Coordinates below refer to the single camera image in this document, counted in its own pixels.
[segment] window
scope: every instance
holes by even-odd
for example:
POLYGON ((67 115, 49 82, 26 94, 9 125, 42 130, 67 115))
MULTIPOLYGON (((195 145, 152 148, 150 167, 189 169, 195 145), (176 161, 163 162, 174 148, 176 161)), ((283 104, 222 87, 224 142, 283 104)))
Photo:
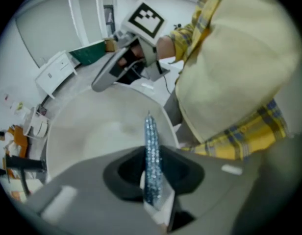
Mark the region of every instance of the window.
POLYGON ((107 35, 111 36, 115 32, 114 6, 104 5, 104 16, 107 35))
POLYGON ((102 39, 96 0, 79 0, 81 16, 90 43, 102 39))
POLYGON ((114 20, 114 0, 103 0, 104 16, 106 23, 107 35, 111 36, 115 32, 114 20))

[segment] silver foil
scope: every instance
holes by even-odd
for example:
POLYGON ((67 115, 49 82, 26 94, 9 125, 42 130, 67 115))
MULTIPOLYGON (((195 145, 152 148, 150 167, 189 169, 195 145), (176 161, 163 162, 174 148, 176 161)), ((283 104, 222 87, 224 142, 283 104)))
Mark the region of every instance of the silver foil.
POLYGON ((162 159, 160 157, 158 132, 154 118, 148 113, 145 120, 146 178, 145 201, 156 207, 162 192, 162 159))

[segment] black cable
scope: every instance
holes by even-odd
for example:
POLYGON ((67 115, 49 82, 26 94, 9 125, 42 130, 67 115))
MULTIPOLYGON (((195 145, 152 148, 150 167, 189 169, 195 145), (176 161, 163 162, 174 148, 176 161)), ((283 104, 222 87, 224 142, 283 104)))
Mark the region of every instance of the black cable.
POLYGON ((171 95, 172 93, 170 93, 169 88, 167 87, 167 81, 166 81, 165 75, 163 77, 164 77, 164 80, 165 80, 165 85, 166 85, 167 92, 171 95))
POLYGON ((163 74, 163 70, 162 70, 162 67, 160 65, 160 62, 157 60, 155 63, 156 63, 156 66, 157 66, 157 69, 158 69, 160 75, 163 74))
POLYGON ((24 169, 19 168, 19 172, 20 172, 20 182, 21 182, 21 184, 23 186, 23 190, 25 192, 25 196, 29 197, 30 194, 31 194, 31 192, 30 192, 30 190, 28 188, 28 185, 27 185, 27 182, 25 180, 25 171, 24 171, 24 169))

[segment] person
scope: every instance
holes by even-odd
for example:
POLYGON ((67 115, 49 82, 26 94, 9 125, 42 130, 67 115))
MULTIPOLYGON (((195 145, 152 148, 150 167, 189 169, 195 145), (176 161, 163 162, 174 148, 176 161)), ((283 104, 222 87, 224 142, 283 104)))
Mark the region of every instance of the person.
POLYGON ((198 0, 191 23, 156 49, 184 61, 164 107, 184 150, 244 159, 287 136, 274 96, 302 62, 302 42, 277 0, 198 0))
POLYGON ((21 146, 15 144, 14 136, 11 133, 0 131, 0 141, 4 142, 3 149, 8 151, 10 156, 19 156, 21 146))

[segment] hand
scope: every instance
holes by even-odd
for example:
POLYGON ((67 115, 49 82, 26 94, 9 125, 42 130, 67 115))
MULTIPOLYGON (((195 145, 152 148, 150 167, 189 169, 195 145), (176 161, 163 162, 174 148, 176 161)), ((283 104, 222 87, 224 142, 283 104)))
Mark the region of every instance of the hand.
MULTIPOLYGON (((131 48, 131 51, 134 53, 136 57, 144 58, 143 51, 140 45, 136 45, 131 48)), ((156 43, 156 52, 157 52, 157 59, 163 59, 168 57, 175 56, 175 46, 171 38, 169 37, 161 37, 156 43)), ((119 66, 123 67, 126 65, 127 61, 125 58, 121 58, 118 61, 119 66)))
MULTIPOLYGON (((132 48, 131 48, 131 51, 132 51, 132 53, 133 53, 136 57, 138 57, 139 59, 144 57, 143 51, 142 51, 140 45, 136 45, 136 46, 132 47, 132 48)), ((123 57, 118 61, 118 65, 121 66, 121 67, 125 66, 126 63, 127 63, 127 61, 126 61, 126 59, 123 58, 123 57)))

